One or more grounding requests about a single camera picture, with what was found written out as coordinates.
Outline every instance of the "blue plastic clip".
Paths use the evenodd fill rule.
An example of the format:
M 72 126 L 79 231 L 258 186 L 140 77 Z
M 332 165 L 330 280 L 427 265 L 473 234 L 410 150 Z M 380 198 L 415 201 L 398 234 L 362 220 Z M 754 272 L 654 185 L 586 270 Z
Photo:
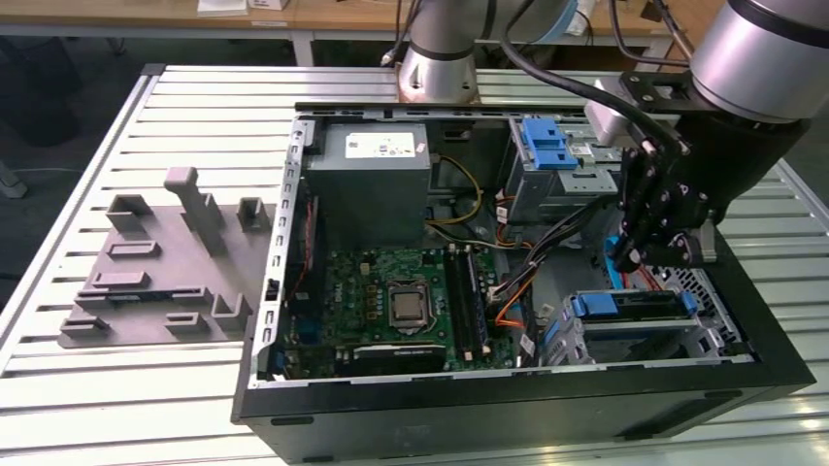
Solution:
M 530 118 L 523 123 L 523 139 L 538 170 L 575 170 L 579 161 L 567 150 L 567 138 L 550 118 Z
M 605 240 L 605 268 L 607 269 L 607 278 L 610 279 L 613 289 L 625 289 L 625 285 L 622 284 L 622 275 L 617 272 L 617 269 L 613 268 L 613 260 L 610 260 L 610 255 L 607 255 L 607 252 L 610 252 L 613 247 L 617 246 L 618 242 L 618 236 L 611 236 Z

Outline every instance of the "floor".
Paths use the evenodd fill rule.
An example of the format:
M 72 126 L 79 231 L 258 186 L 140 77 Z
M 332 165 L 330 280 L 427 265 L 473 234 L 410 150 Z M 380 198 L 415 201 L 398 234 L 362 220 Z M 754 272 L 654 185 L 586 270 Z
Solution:
M 84 82 L 83 89 L 69 98 L 81 128 L 75 139 L 53 148 L 32 148 L 0 124 L 0 158 L 13 170 L 27 170 L 19 176 L 28 185 L 23 200 L 0 196 L 0 277 L 23 274 L 146 63 L 294 64 L 290 45 L 283 41 L 130 40 L 126 46 L 128 52 L 115 56 L 103 39 L 65 42 Z M 355 50 L 335 45 L 320 50 L 318 61 L 371 66 L 383 47 L 364 44 Z M 346 55 L 351 56 L 351 63 L 343 63 Z M 828 128 L 829 111 L 816 119 L 808 136 L 786 156 L 824 202 L 829 202 Z M 41 168 L 63 170 L 28 171 Z M 0 309 L 15 286 L 13 280 L 0 279 Z

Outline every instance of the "black cable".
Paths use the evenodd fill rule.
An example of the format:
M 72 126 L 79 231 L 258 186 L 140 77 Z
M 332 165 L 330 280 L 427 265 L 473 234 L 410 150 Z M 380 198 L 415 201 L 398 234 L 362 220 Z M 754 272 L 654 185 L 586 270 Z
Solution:
M 401 41 L 401 11 L 403 10 L 403 0 L 398 0 L 398 10 L 394 16 L 394 43 Z
M 625 39 L 622 39 L 622 28 L 619 27 L 619 10 L 617 9 L 617 0 L 607 1 L 607 9 L 610 12 L 610 26 L 613 29 L 613 37 L 617 40 L 617 47 L 623 56 L 630 60 L 635 60 L 639 63 L 650 63 L 651 65 L 667 65 L 667 66 L 689 66 L 685 60 L 671 60 L 669 58 L 653 58 L 649 56 L 637 55 L 625 45 Z
M 403 0 L 398 0 L 399 9 L 403 9 L 402 6 Z M 419 2 L 421 0 L 413 0 L 410 4 L 410 12 L 406 15 L 406 27 L 401 33 L 401 10 L 398 10 L 398 19 L 396 19 L 396 31 L 395 31 L 395 39 L 394 39 L 394 47 L 391 48 L 391 61 L 387 66 L 394 66 L 394 63 L 401 61 L 401 46 L 403 45 L 403 39 L 406 35 L 410 33 L 410 29 L 413 28 L 413 22 L 415 21 L 417 13 L 419 11 Z
M 585 84 L 577 80 L 566 78 L 561 75 L 550 73 L 550 71 L 542 70 L 533 62 L 530 62 L 515 50 L 515 46 L 509 40 L 509 30 L 518 22 L 518 19 L 523 16 L 530 6 L 535 3 L 535 0 L 525 0 L 523 4 L 515 11 L 515 14 L 510 21 L 503 26 L 501 45 L 503 53 L 510 61 L 523 70 L 523 72 L 542 83 L 547 83 L 559 89 L 563 89 L 575 95 L 585 97 L 586 99 L 597 102 L 598 104 L 615 110 L 639 129 L 639 131 L 649 135 L 655 142 L 662 145 L 662 149 L 670 154 L 678 156 L 681 154 L 681 145 L 674 134 L 669 129 L 659 124 L 654 119 L 639 110 L 633 104 L 617 97 L 609 92 L 605 92 L 597 87 Z
M 678 27 L 677 21 L 674 20 L 674 15 L 671 15 L 671 10 L 665 4 L 665 0 L 653 0 L 653 3 L 657 6 L 657 10 L 659 10 L 659 16 L 662 17 L 662 21 L 669 28 L 671 36 L 674 37 L 674 43 L 677 44 L 678 50 L 682 52 L 682 55 L 685 55 L 685 58 L 690 60 L 690 57 L 694 53 L 694 46 L 688 40 L 688 36 L 682 32 L 682 29 Z
M 585 23 L 587 24 L 587 40 L 585 41 L 586 46 L 595 45 L 595 36 L 593 36 L 593 23 L 590 22 L 590 18 L 578 10 L 575 11 L 577 15 L 585 19 Z

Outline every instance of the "aluminum extrusion table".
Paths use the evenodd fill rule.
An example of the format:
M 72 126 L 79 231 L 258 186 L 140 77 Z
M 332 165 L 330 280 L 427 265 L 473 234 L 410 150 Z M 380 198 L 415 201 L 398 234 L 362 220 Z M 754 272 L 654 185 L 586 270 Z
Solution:
M 575 73 L 585 82 L 598 73 Z M 510 71 L 481 71 L 485 103 L 578 104 Z M 240 342 L 61 349 L 68 316 L 115 194 L 175 204 L 166 168 L 198 167 L 219 204 L 275 202 L 296 101 L 395 100 L 390 72 L 167 67 L 143 76 L 0 316 L 0 462 L 272 465 L 230 423 Z M 718 417 L 671 440 L 388 460 L 388 464 L 828 464 L 829 216 L 785 163 L 732 205 L 720 228 L 817 384 Z

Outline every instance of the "white table leg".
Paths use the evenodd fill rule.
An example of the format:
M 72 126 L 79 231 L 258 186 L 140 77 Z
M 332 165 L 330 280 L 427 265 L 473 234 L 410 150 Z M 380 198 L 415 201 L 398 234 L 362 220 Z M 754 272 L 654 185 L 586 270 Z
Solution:
M 670 37 L 654 37 L 642 56 L 650 58 L 665 58 L 669 55 L 674 39 Z M 635 65 L 635 71 L 659 71 L 662 65 L 651 65 L 650 63 L 639 63 Z
M 296 66 L 314 66 L 314 32 L 311 31 L 290 31 L 290 40 L 294 43 L 294 56 L 296 57 Z

